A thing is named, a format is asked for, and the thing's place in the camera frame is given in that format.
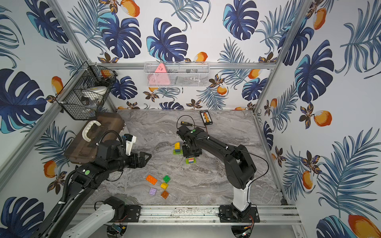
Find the lime long base lego brick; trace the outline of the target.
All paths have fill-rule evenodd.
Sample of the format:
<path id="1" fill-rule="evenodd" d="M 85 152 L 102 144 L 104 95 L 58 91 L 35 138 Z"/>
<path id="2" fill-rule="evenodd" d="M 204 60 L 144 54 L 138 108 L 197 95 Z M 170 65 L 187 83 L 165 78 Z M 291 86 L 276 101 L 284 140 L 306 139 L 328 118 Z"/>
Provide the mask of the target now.
<path id="1" fill-rule="evenodd" d="M 173 154 L 174 154 L 174 155 L 181 155 L 181 154 L 183 154 L 183 151 L 181 150 L 180 153 L 175 153 L 175 151 L 173 150 Z"/>

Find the orange long lego brick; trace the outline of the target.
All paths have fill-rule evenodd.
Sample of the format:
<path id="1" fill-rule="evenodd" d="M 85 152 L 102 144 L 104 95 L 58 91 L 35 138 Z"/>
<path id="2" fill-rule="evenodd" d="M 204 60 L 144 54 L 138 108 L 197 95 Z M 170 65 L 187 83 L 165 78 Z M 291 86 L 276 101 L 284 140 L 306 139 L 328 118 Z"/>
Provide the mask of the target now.
<path id="1" fill-rule="evenodd" d="M 152 185 L 156 185 L 156 183 L 158 182 L 158 180 L 157 180 L 155 177 L 153 177 L 152 175 L 148 175 L 148 176 L 146 177 L 146 180 L 147 180 L 149 183 L 151 183 Z"/>

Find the purple square lego brick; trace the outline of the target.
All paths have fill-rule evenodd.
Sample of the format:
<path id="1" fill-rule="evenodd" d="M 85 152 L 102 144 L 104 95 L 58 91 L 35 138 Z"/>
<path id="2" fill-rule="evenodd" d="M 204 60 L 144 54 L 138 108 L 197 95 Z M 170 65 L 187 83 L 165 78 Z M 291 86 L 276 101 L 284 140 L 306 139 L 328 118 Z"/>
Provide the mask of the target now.
<path id="1" fill-rule="evenodd" d="M 155 196 L 156 195 L 156 193 L 157 193 L 157 189 L 156 188 L 150 188 L 150 190 L 149 190 L 149 195 L 151 195 L 151 196 Z"/>

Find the green square lego brick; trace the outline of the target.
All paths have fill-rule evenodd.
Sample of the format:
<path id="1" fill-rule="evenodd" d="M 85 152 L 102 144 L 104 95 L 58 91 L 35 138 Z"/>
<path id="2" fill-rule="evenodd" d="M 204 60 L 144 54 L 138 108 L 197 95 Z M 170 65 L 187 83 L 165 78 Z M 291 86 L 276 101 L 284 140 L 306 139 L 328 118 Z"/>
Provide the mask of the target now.
<path id="1" fill-rule="evenodd" d="M 166 175 L 166 176 L 163 178 L 163 181 L 164 181 L 165 183 L 168 183 L 170 180 L 171 180 L 171 178 L 170 178 L 168 175 Z"/>

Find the brown square lego brick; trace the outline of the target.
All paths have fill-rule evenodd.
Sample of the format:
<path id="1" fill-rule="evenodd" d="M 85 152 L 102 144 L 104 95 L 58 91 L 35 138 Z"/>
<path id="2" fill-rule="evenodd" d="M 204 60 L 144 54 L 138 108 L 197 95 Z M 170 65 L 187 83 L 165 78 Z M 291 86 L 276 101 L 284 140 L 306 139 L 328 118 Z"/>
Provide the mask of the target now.
<path id="1" fill-rule="evenodd" d="M 169 196 L 169 192 L 164 190 L 162 193 L 161 193 L 161 196 L 164 198 L 164 199 L 167 199 L 168 196 Z"/>

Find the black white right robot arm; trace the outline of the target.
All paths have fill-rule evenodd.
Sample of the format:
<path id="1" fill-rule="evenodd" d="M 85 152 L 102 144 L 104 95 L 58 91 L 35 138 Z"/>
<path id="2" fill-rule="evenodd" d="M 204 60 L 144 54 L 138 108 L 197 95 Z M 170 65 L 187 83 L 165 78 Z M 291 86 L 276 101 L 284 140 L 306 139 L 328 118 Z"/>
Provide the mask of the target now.
<path id="1" fill-rule="evenodd" d="M 206 151 L 224 163 L 229 183 L 234 187 L 233 201 L 230 206 L 221 206 L 221 221 L 244 222 L 250 217 L 251 184 L 257 168 L 247 148 L 243 145 L 233 146 L 210 136 L 201 128 L 189 129 L 180 126 L 177 135 L 183 141 L 183 156 L 195 158 Z"/>

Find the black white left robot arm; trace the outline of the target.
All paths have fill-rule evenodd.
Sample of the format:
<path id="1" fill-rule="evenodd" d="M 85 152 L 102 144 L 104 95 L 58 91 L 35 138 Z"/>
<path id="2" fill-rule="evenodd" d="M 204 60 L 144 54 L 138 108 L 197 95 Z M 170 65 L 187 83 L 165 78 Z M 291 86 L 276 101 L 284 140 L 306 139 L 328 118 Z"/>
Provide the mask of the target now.
<path id="1" fill-rule="evenodd" d="M 31 235 L 33 238 L 59 238 L 66 231 L 79 209 L 103 181 L 125 168 L 143 168 L 152 158 L 150 153 L 127 155 L 127 138 L 114 130 L 104 132 L 97 142 L 96 158 L 82 164 L 67 176 L 61 199 Z"/>

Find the yellow sloped lego brick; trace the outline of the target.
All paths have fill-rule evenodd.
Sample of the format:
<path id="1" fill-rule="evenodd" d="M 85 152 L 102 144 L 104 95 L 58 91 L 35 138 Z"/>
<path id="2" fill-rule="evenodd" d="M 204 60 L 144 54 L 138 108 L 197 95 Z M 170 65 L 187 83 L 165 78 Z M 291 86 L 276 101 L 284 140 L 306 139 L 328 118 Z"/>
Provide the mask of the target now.
<path id="1" fill-rule="evenodd" d="M 164 182 L 164 183 L 161 184 L 160 187 L 163 188 L 164 190 L 166 190 L 166 189 L 168 188 L 168 186 L 169 186 L 169 185 L 168 185 L 167 183 Z"/>

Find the black yellow screwdriver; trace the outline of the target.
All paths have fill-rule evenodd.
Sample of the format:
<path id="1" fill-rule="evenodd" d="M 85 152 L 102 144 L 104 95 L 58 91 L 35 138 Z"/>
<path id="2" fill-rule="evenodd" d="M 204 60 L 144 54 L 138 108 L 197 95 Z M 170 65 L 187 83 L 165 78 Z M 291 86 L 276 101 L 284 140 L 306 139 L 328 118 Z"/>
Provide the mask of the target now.
<path id="1" fill-rule="evenodd" d="M 189 126 L 189 127 L 205 128 L 205 127 L 203 127 L 203 126 L 194 125 L 194 124 L 191 124 L 191 123 L 188 123 L 188 122 L 185 122 L 185 121 L 181 121 L 181 125 L 182 125 L 182 126 Z"/>

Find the black screwdriver bit case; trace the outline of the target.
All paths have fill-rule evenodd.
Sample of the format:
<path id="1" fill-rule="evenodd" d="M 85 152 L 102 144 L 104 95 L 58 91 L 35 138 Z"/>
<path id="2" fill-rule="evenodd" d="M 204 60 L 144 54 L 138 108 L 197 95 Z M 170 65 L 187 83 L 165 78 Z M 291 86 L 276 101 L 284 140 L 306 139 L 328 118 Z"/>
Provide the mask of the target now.
<path id="1" fill-rule="evenodd" d="M 209 126 L 213 124 L 212 118 L 208 110 L 201 110 L 199 111 L 199 113 L 200 113 L 202 122 L 205 126 Z"/>

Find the brown translucent tool case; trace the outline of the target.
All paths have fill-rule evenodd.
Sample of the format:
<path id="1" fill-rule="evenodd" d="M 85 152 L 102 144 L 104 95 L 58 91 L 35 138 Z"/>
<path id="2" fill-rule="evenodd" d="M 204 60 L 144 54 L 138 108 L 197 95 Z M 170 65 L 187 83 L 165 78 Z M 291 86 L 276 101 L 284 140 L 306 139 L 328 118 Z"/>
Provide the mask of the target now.
<path id="1" fill-rule="evenodd" d="M 96 119 L 91 119 L 81 129 L 70 143 L 64 156 L 74 164 L 85 164 L 96 159 L 97 143 L 102 134 L 109 130 L 123 131 L 125 121 L 116 113 L 99 113 Z"/>

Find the pink triangular object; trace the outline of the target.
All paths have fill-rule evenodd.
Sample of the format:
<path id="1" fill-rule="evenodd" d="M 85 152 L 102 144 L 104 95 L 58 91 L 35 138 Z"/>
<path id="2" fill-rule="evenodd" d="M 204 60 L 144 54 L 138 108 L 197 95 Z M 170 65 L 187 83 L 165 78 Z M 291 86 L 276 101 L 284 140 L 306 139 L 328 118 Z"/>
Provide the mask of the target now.
<path id="1" fill-rule="evenodd" d="M 154 73 L 148 75 L 148 86 L 159 87 L 171 84 L 169 74 L 164 63 L 160 63 Z"/>

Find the white object in basket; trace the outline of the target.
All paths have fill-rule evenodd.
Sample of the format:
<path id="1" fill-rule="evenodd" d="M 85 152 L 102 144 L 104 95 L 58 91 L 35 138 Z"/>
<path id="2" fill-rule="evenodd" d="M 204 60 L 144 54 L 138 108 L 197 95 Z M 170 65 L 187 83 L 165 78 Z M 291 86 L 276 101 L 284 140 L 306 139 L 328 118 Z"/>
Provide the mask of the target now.
<path id="1" fill-rule="evenodd" d="M 81 91 L 82 96 L 90 100 L 101 100 L 107 92 L 106 86 L 92 87 L 83 89 Z"/>

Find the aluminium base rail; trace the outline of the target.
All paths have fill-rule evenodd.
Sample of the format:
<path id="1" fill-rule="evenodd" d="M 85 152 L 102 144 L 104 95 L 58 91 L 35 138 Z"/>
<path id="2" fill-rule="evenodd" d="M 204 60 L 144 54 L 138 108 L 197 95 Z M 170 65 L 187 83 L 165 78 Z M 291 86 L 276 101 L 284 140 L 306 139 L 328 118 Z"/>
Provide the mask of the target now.
<path id="1" fill-rule="evenodd" d="M 295 206 L 254 205 L 241 223 L 233 220 L 228 205 L 141 205 L 118 224 L 133 225 L 301 225 Z"/>

